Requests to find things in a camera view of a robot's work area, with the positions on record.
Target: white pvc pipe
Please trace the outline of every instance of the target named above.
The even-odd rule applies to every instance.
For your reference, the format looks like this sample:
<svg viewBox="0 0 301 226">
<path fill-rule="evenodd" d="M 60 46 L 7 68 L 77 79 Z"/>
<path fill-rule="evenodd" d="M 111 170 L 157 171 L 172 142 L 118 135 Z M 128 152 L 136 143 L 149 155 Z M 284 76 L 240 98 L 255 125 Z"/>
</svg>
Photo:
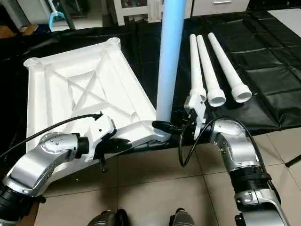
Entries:
<svg viewBox="0 0 301 226">
<path fill-rule="evenodd" d="M 229 85 L 232 88 L 232 96 L 238 103 L 243 103 L 252 97 L 250 89 L 241 81 L 239 75 L 232 66 L 230 60 L 227 58 L 225 52 L 220 46 L 218 40 L 213 33 L 208 34 L 209 40 L 215 51 L 218 61 L 221 64 Z"/>
<path fill-rule="evenodd" d="M 224 92 L 221 90 L 220 85 L 216 79 L 210 57 L 202 35 L 197 36 L 198 50 L 201 57 L 204 77 L 207 86 L 207 99 L 212 107 L 222 106 L 226 102 Z"/>
<path fill-rule="evenodd" d="M 200 95 L 206 101 L 206 90 L 203 87 L 201 64 L 198 56 L 197 38 L 190 35 L 191 91 L 190 95 Z"/>
<path fill-rule="evenodd" d="M 157 120 L 170 121 L 186 0 L 164 0 L 157 94 Z"/>
</svg>

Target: tiled floor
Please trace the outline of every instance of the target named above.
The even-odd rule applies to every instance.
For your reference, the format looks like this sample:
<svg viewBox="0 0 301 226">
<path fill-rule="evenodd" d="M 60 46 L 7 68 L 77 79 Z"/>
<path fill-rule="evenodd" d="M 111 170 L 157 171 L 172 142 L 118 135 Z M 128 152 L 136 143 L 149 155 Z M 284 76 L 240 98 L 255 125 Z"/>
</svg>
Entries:
<svg viewBox="0 0 301 226">
<path fill-rule="evenodd" d="M 255 137 L 291 223 L 301 222 L 301 162 L 289 170 L 284 161 L 301 153 L 301 128 Z M 135 153 L 108 161 L 110 172 L 93 166 L 53 183 L 35 226 L 85 226 L 103 210 L 124 208 L 133 226 L 167 226 L 183 207 L 198 226 L 235 226 L 238 213 L 230 178 L 220 153 L 199 145 L 181 168 L 176 149 Z"/>
</svg>

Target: light blue tube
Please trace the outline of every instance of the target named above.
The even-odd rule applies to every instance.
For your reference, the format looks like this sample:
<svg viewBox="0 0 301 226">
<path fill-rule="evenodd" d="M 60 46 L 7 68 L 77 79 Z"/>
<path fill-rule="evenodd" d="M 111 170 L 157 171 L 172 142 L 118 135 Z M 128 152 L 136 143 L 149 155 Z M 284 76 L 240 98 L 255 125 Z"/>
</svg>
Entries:
<svg viewBox="0 0 301 226">
<path fill-rule="evenodd" d="M 170 121 L 178 68 L 186 0 L 164 0 L 157 120 Z"/>
</svg>

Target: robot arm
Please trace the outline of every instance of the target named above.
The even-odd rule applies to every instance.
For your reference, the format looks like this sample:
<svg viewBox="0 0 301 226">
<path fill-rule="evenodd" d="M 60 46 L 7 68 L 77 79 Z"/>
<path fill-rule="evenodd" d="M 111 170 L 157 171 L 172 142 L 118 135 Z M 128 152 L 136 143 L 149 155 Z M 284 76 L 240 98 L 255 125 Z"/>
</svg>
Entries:
<svg viewBox="0 0 301 226">
<path fill-rule="evenodd" d="M 219 147 L 231 178 L 241 212 L 235 216 L 237 226 L 289 226 L 270 187 L 271 177 L 262 170 L 244 128 L 234 121 L 217 120 L 212 126 L 211 143 Z"/>
<path fill-rule="evenodd" d="M 80 137 L 79 134 L 47 133 L 34 149 L 18 160 L 2 181 L 1 226 L 17 224 L 28 214 L 34 202 L 46 201 L 41 195 L 50 184 L 57 166 L 84 157 L 82 155 L 104 160 L 103 155 L 96 153 L 95 149 L 98 144 L 113 136 L 116 129 L 108 116 L 96 120 L 94 127 L 88 131 L 89 138 Z"/>
</svg>

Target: black plastic sheet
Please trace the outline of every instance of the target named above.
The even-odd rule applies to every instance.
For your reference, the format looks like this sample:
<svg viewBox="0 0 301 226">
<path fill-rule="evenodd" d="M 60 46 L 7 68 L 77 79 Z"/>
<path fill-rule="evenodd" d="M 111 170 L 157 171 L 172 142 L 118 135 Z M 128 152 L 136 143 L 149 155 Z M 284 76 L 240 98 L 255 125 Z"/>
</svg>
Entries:
<svg viewBox="0 0 301 226">
<path fill-rule="evenodd" d="M 217 58 L 207 38 L 214 32 L 238 74 L 252 93 L 243 104 L 233 100 Z M 190 91 L 189 35 L 202 34 L 218 81 L 227 102 L 218 108 L 207 106 L 212 118 L 233 116 L 245 123 L 253 134 L 301 126 L 301 38 L 267 12 L 204 16 L 184 22 L 179 67 L 174 94 L 174 111 L 183 111 Z M 122 51 L 152 104 L 156 107 L 161 23 L 132 24 L 112 28 L 93 28 L 54 32 L 0 40 L 3 94 L 9 128 L 3 152 L 26 135 L 28 71 L 23 62 L 75 48 L 121 39 Z M 17 159 L 24 153 L 12 154 Z"/>
</svg>

